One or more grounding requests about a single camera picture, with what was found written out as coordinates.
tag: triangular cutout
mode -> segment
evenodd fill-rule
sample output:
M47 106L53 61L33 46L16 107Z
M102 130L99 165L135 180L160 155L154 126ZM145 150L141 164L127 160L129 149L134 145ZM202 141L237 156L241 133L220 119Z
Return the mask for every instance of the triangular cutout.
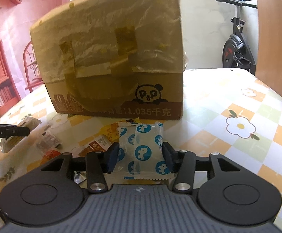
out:
M220 168L223 172L240 171L239 168L235 167L234 165L232 165L231 163L229 163L228 161L226 161L223 158L218 158L218 162L219 162Z
M62 163L63 163L63 158L56 159L53 162L49 163L44 168L42 168L41 171L59 172Z

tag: exercise bike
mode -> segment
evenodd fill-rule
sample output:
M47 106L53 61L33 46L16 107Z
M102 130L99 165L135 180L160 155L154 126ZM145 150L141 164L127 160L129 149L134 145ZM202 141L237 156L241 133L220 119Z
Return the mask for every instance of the exercise bike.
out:
M216 0L235 5L235 16L231 18L234 24L233 33L226 41L223 48L223 67L224 68L242 68L255 75L256 64L252 56L249 45L243 35L244 20L240 19L241 7L247 6L257 9L256 5L248 4L244 0Z

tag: panda logo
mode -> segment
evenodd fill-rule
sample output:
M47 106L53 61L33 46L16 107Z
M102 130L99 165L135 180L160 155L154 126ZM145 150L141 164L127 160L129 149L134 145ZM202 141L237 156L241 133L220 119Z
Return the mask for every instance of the panda logo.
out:
M138 102L140 104L143 103L154 103L159 104L161 102L167 102L167 100L162 99L162 85L156 84L144 84L138 86L136 89L135 96L136 98L133 101Z

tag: ribbed gray surface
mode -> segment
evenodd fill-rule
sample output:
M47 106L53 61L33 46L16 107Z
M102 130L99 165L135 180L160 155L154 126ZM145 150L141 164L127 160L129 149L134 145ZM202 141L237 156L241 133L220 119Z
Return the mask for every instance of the ribbed gray surface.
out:
M64 222L42 228L9 223L0 233L278 233L272 224L236 228L199 211L188 195L166 185L114 185L91 195L81 210Z

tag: cartoon panda face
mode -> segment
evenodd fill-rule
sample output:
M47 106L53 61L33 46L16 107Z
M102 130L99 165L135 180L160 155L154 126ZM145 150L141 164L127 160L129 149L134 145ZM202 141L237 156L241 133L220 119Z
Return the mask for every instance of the cartoon panda face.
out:
M162 98L161 94L162 86L159 84L153 85L141 85L136 90L136 98L145 102L152 103L154 100Z

